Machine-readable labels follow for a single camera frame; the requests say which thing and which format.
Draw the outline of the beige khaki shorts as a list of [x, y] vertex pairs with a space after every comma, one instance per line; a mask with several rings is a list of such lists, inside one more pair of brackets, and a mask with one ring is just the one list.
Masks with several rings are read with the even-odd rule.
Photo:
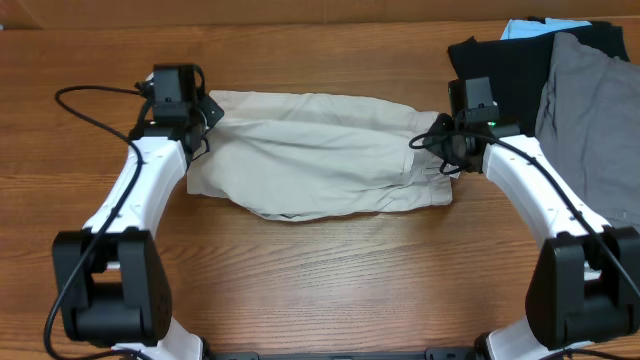
[[453, 199], [441, 160], [409, 142], [434, 111], [321, 93], [210, 93], [224, 110], [187, 173], [194, 195], [227, 198], [267, 220], [404, 212]]

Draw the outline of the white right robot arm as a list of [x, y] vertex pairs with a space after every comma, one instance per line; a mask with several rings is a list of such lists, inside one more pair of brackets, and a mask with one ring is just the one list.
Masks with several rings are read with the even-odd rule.
[[442, 114], [410, 147], [442, 159], [445, 175], [479, 173], [495, 184], [540, 249], [525, 315], [473, 346], [431, 348], [428, 359], [564, 359], [639, 331], [639, 234], [615, 228], [570, 189], [538, 140], [516, 125]]

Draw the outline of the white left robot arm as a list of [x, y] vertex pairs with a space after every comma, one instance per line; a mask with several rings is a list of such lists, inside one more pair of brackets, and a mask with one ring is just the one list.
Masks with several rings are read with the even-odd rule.
[[128, 154], [109, 195], [80, 230], [54, 239], [58, 296], [43, 331], [51, 358], [61, 356], [51, 339], [57, 317], [70, 340], [97, 347], [96, 359], [211, 358], [206, 340], [172, 315], [154, 236], [174, 187], [223, 114], [206, 95], [149, 95], [130, 133], [115, 134]]

